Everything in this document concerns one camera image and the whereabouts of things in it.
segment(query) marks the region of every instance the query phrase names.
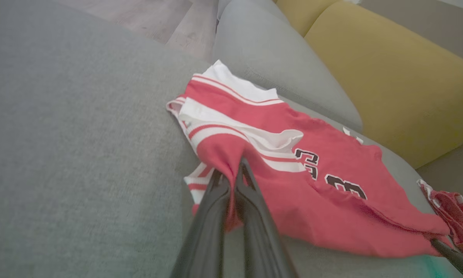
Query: gray sofa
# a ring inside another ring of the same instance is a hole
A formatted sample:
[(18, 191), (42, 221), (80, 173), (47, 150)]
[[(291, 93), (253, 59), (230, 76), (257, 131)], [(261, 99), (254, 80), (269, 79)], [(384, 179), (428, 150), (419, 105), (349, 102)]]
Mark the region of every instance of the gray sofa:
[[(229, 2), (220, 0), (220, 7)], [(271, 0), (232, 0), (220, 16), (213, 59), (239, 77), (362, 131), (346, 93)]]
[[(198, 159), (165, 104), (208, 66), (49, 0), (0, 0), (0, 278), (168, 276)], [(381, 148), (410, 202), (433, 213), (418, 174)], [(240, 232), (226, 237), (225, 277), (243, 276)], [(285, 242), (301, 277), (459, 276), (443, 258)]]

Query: floor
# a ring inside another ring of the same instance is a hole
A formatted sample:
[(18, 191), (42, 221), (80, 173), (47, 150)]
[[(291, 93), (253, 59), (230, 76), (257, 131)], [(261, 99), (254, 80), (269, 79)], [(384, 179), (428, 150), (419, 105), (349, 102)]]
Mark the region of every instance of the floor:
[(211, 62), (218, 0), (56, 0)]

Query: mustard cushion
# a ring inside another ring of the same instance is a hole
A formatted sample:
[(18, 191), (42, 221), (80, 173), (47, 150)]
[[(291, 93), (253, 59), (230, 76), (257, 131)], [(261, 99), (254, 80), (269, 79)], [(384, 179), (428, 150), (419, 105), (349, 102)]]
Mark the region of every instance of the mustard cushion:
[(303, 36), (319, 15), (338, 0), (277, 0), (276, 5), (285, 14), (290, 25)]
[(364, 135), (415, 168), (463, 144), (463, 59), (348, 2), (326, 9), (305, 39), (355, 104)]

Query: black number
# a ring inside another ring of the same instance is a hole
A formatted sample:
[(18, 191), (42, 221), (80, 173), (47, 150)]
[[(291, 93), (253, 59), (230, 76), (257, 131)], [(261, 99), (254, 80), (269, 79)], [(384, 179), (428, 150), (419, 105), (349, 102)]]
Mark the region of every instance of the black number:
[(328, 184), (333, 185), (336, 189), (339, 189), (338, 187), (342, 186), (345, 191), (352, 193), (355, 192), (359, 194), (359, 197), (367, 200), (366, 194), (364, 193), (362, 188), (359, 185), (356, 185), (355, 183), (343, 181), (341, 178), (338, 178), (337, 176), (332, 176), (330, 174), (326, 175), (325, 180)]
[(319, 156), (311, 151), (306, 151), (302, 149), (295, 149), (295, 156), (297, 158), (305, 157), (304, 159), (304, 166), (305, 168), (311, 173), (311, 176), (314, 181), (318, 180), (318, 165)]

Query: red jersey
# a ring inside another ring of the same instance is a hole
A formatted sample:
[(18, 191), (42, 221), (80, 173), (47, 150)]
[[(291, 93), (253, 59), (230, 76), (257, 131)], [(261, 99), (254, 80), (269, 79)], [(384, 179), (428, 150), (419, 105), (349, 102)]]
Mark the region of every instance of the red jersey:
[(448, 224), (453, 243), (463, 252), (463, 196), (456, 192), (435, 191), (424, 180), (418, 180), (434, 211)]
[[(417, 210), (381, 161), (377, 146), (233, 76), (217, 62), (169, 102), (201, 165), (184, 180), (194, 212), (214, 168), (232, 183), (245, 156), (281, 234), (361, 255), (438, 255), (428, 237), (449, 234)], [(227, 229), (240, 224), (233, 195)]]

